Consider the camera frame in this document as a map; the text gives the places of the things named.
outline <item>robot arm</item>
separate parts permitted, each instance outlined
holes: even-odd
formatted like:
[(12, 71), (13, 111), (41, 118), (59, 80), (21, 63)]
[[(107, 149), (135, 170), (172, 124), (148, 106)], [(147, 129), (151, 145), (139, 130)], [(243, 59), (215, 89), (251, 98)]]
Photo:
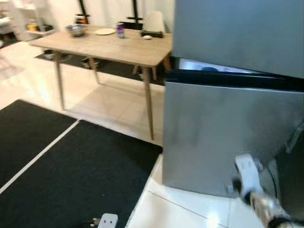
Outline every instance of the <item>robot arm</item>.
[(265, 228), (304, 228), (292, 221), (277, 198), (263, 191), (250, 154), (237, 156), (236, 168), (241, 179), (240, 196), (252, 207)]

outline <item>tabletop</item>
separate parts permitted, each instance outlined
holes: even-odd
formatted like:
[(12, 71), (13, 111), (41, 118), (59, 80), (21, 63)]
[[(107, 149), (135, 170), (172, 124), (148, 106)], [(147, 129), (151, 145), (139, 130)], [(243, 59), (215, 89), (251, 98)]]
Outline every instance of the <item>tabletop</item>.
[(157, 66), (172, 50), (172, 34), (164, 38), (145, 40), (140, 31), (125, 29), (125, 38), (117, 33), (96, 35), (101, 26), (88, 26), (82, 37), (71, 37), (67, 31), (60, 31), (30, 42), (30, 45), (69, 54), (96, 57), (145, 67)]

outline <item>white plate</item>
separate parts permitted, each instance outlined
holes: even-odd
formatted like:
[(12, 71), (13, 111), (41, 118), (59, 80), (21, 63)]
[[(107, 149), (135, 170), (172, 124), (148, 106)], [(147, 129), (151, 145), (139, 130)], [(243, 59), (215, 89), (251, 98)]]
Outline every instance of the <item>white plate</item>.
[(112, 33), (115, 33), (113, 28), (101, 28), (95, 31), (96, 35), (110, 35)]

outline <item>table leg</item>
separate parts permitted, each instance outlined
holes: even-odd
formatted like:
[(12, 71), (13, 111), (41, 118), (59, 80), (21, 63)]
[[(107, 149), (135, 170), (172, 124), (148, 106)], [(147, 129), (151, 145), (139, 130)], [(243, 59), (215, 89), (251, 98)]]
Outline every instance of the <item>table leg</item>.
[(63, 96), (63, 85), (62, 85), (62, 78), (61, 78), (61, 72), (60, 72), (60, 57), (61, 57), (61, 53), (59, 51), (54, 51), (55, 68), (56, 68), (60, 103), (61, 103), (61, 108), (64, 110), (65, 101), (64, 101), (64, 96)]
[(165, 66), (165, 70), (171, 70), (171, 63), (169, 59), (169, 54), (163, 59), (163, 64)]
[(90, 61), (90, 66), (91, 66), (91, 69), (94, 70), (94, 75), (95, 75), (95, 79), (96, 79), (96, 82), (98, 84), (99, 83), (99, 78), (98, 78), (98, 74), (97, 74), (97, 68), (96, 68), (96, 64), (95, 64), (95, 61), (92, 57), (89, 57), (89, 61)]
[(147, 105), (147, 112), (149, 119), (150, 135), (152, 140), (154, 140), (149, 69), (147, 67), (142, 67), (142, 74), (143, 74), (144, 91), (146, 95), (146, 105)]
[(152, 67), (152, 72), (153, 72), (153, 80), (157, 80), (157, 75), (156, 75), (156, 67)]

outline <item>white stripe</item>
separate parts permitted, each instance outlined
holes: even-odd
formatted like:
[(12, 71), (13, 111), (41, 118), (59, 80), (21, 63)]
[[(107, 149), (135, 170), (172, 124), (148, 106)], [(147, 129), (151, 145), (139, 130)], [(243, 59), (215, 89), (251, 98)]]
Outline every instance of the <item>white stripe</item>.
[(44, 148), (35, 158), (33, 158), (26, 166), (24, 166), (19, 172), (16, 173), (5, 185), (0, 188), (0, 194), (8, 188), (21, 174), (23, 174), (32, 164), (34, 164), (45, 152), (47, 152), (52, 146), (55, 145), (62, 137), (64, 137), (69, 131), (71, 131), (77, 124), (79, 120), (69, 126), (61, 135), (54, 139), (46, 148)]

